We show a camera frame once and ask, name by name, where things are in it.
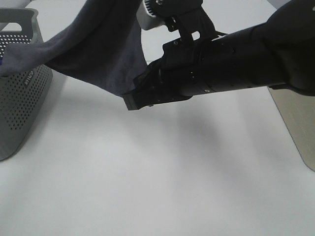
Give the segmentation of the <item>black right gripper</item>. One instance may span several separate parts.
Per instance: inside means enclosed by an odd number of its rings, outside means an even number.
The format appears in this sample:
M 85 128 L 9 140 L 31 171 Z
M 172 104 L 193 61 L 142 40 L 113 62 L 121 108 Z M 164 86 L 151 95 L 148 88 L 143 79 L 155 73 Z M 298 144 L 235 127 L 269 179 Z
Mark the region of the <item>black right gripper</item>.
M 134 79 L 135 89 L 124 94 L 129 111 L 156 103 L 185 101 L 204 94 L 199 40 L 187 46 L 177 39 L 163 45 L 164 54 Z

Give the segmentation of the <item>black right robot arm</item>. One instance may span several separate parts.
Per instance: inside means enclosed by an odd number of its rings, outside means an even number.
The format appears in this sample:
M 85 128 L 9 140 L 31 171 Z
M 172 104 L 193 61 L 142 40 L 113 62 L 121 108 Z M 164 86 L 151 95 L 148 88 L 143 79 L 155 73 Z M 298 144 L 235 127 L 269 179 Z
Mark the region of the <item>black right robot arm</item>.
M 144 0 L 142 29 L 166 25 L 180 37 L 134 79 L 123 95 L 129 110 L 195 95 L 270 87 L 315 93 L 315 3 L 292 0 L 265 23 L 235 33 L 216 31 L 200 0 Z

